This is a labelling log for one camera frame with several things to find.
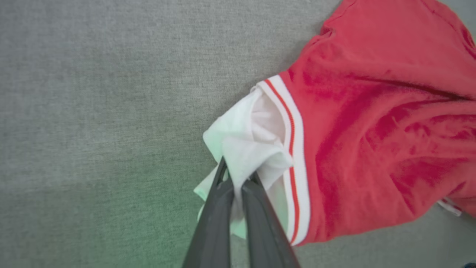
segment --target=gray floor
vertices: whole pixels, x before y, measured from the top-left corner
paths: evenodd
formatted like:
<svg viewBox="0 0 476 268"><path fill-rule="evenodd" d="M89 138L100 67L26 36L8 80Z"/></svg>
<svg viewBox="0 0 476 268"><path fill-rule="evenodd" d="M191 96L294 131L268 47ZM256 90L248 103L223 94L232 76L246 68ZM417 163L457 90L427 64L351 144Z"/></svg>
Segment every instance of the gray floor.
<svg viewBox="0 0 476 268"><path fill-rule="evenodd" d="M0 266L179 267L213 167L201 135L286 69L339 0L3 0ZM476 1L446 0L476 33ZM476 222L296 249L305 267L460 267ZM246 244L233 239L233 264Z"/></svg>

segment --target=clothing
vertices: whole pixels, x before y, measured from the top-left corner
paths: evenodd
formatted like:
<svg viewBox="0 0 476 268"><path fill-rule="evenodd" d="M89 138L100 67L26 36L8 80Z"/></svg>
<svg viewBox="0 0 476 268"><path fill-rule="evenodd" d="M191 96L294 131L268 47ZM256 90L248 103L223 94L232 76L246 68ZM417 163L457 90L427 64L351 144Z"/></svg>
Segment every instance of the clothing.
<svg viewBox="0 0 476 268"><path fill-rule="evenodd" d="M293 245L409 222L445 196L476 216L476 48L445 5L344 0L257 88L293 159Z"/></svg>
<svg viewBox="0 0 476 268"><path fill-rule="evenodd" d="M292 166L291 155L283 146L284 131L284 122L276 106L262 89L255 87L203 134L203 140L216 162L219 163L222 157L227 162L235 189L230 231L243 239L246 238L246 223L242 210L241 186L255 171L278 219L283 228L287 229L288 212L283 181L280 179L276 182ZM194 189L204 201L208 197L217 167Z"/></svg>

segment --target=white stripe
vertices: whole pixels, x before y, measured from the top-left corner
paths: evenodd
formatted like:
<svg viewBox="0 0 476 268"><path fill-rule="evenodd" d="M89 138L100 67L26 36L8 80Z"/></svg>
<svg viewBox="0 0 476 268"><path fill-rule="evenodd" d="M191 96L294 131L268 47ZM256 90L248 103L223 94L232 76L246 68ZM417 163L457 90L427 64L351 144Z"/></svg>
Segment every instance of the white stripe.
<svg viewBox="0 0 476 268"><path fill-rule="evenodd" d="M307 231L309 229L310 221L310 201L309 201L309 189L307 186L307 172L306 172L306 162L304 158L304 126L302 123L302 117L299 113L294 100L291 97L286 85L284 85L283 80L279 75L275 75L269 78L269 81L273 84L277 93L281 96L283 101L286 103L291 115L294 119L294 148L293 148L293 166L294 166L294 175L296 180L296 192L299 205L299 226L297 226L297 235L293 245L299 244L301 241L306 238ZM274 96L273 91L269 88L266 82L262 81L258 84L263 88L264 92L271 98L271 100L277 105L279 111L281 112L286 127L286 138L284 145L289 148L290 145L290 136L291 136L291 123L290 118L286 112L286 109L282 105L281 101ZM289 170L284 174L284 186L286 192L286 199L288 200L288 230L287 236L289 239L292 238L294 231L294 199L292 196L291 190L291 181Z"/></svg>

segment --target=red stripe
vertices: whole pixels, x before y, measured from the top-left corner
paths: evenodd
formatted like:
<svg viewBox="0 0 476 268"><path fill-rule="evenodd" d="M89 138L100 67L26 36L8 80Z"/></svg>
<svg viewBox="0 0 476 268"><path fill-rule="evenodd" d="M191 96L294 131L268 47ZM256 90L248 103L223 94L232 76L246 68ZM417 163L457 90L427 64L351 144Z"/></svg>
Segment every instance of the red stripe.
<svg viewBox="0 0 476 268"><path fill-rule="evenodd" d="M286 110L286 113L288 114L289 120L291 121L291 139L289 142L289 154L293 156L293 147L294 147L294 118L291 114L291 111L289 110L288 106L284 102L283 98L281 95L278 94L276 89L274 88L273 84L266 79L265 80L266 84L271 88L273 93L278 97L279 101L281 104L284 106L284 109ZM298 235L298 227L299 227L299 202L298 202L298 193L296 190L296 179L294 176L294 167L291 167L289 169L289 173L291 175L291 191L293 193L293 200L294 200L294 232L293 232L293 237L291 239L291 243L294 243L294 240L296 239L296 236Z"/></svg>

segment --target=white cloth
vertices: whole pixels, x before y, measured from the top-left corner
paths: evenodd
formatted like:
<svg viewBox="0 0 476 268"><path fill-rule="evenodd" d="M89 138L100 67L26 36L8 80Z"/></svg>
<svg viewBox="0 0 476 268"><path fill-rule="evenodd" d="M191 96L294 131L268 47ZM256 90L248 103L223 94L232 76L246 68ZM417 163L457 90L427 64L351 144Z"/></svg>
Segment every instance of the white cloth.
<svg viewBox="0 0 476 268"><path fill-rule="evenodd" d="M292 159L283 146L283 119L260 88L236 103L219 117L203 134L203 140L215 161L224 156L235 190L230 231L246 238L241 187L257 171L278 218L286 230L287 204L282 174L291 167ZM207 199L217 167L194 189Z"/></svg>

